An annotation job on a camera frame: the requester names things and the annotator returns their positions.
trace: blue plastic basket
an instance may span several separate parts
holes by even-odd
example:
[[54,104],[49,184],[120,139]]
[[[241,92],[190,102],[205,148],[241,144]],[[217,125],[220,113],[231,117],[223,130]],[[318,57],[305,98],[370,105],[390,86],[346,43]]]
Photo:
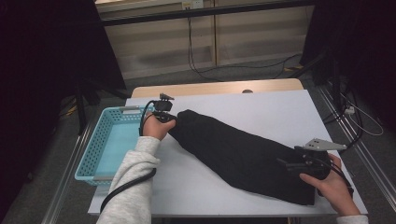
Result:
[[125,106],[103,110],[76,170],[76,180],[93,186],[111,184],[126,152],[136,145],[143,109]]

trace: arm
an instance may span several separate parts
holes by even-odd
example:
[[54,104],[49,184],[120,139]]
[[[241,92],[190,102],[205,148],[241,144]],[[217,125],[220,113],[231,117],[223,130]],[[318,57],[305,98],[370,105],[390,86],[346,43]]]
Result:
[[[162,124],[154,117],[145,123],[142,137],[139,137],[135,150],[130,150],[113,178],[109,192],[117,187],[147,175],[160,161],[154,157],[161,140],[175,126],[175,121]],[[150,199],[152,179],[132,186],[112,198],[97,223],[150,223]]]
[[[341,168],[341,160],[339,158],[332,154],[329,154],[329,157],[336,166]],[[318,180],[313,176],[306,174],[300,174],[300,178],[305,183],[320,190],[323,196],[332,205],[332,208],[340,216],[337,218],[338,223],[368,223],[367,217],[361,215],[358,207],[350,197],[347,185],[343,178],[333,170],[331,170],[329,175],[323,180]]]

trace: wooden tabletop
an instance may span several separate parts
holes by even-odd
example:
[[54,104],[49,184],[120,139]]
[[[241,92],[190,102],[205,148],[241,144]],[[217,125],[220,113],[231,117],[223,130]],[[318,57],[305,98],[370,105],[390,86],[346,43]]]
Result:
[[204,95],[222,93],[242,93],[243,91],[298,91],[303,90],[301,81],[297,78],[251,80],[234,82],[212,82],[199,84],[180,84],[168,86],[138,87],[132,93],[133,98],[156,97],[160,93],[170,96]]

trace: white sleeve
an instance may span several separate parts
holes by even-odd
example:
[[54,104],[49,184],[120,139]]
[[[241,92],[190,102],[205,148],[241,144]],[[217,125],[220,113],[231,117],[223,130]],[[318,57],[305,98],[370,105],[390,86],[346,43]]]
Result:
[[337,218],[337,224],[368,224],[368,223],[369,223],[369,218],[364,215]]
[[[153,155],[160,140],[143,136],[137,140],[135,150],[129,150],[111,183],[110,191],[147,175],[160,160]],[[97,223],[151,223],[150,200],[152,179],[126,189],[113,197],[99,216]]]

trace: black cloth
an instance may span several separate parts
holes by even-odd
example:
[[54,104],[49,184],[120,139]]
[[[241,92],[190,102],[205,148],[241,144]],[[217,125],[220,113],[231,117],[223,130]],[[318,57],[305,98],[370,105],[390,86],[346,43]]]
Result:
[[191,110],[178,113],[177,125],[169,133],[232,187],[289,203],[315,203],[315,189],[276,160],[304,162],[293,148]]

